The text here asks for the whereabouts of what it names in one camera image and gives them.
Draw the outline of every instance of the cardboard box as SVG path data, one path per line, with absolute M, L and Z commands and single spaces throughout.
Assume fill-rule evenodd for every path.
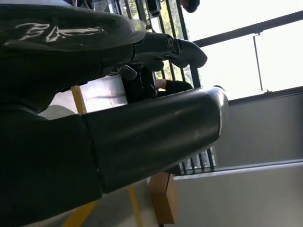
M 178 197 L 172 175 L 159 173 L 150 178 L 151 200 L 159 224 L 175 224 Z

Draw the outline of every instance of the window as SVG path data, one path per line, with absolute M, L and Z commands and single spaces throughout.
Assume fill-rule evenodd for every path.
M 303 86 L 303 21 L 267 30 L 256 37 L 264 90 Z
M 195 13 L 183 12 L 189 39 L 194 41 L 302 9 L 301 0 L 208 0 Z
M 208 61 L 199 69 L 203 87 L 220 85 L 229 100 L 261 93 L 252 35 L 203 47 Z

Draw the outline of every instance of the gray wall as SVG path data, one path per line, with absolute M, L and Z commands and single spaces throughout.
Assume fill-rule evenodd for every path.
M 172 227 L 301 227 L 303 166 L 286 166 L 176 180 L 180 207 Z
M 215 145 L 218 167 L 303 158 L 303 94 L 238 104 Z

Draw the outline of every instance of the hand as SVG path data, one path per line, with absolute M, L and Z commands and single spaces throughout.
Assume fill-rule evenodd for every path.
M 162 88 L 165 89 L 166 87 L 166 80 L 165 79 L 156 79 L 155 80 L 156 88 Z

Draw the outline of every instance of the floor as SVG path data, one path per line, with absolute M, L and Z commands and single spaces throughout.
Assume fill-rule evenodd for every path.
M 119 76 L 105 77 L 80 87 L 87 112 L 104 110 L 127 104 L 122 80 Z M 54 119 L 77 113 L 71 91 L 57 94 L 51 106 L 40 115 Z M 82 224 L 82 227 L 158 227 L 146 179 L 134 185 L 138 213 L 128 188 L 105 195 Z M 68 211 L 27 227 L 66 227 L 66 221 L 74 211 Z

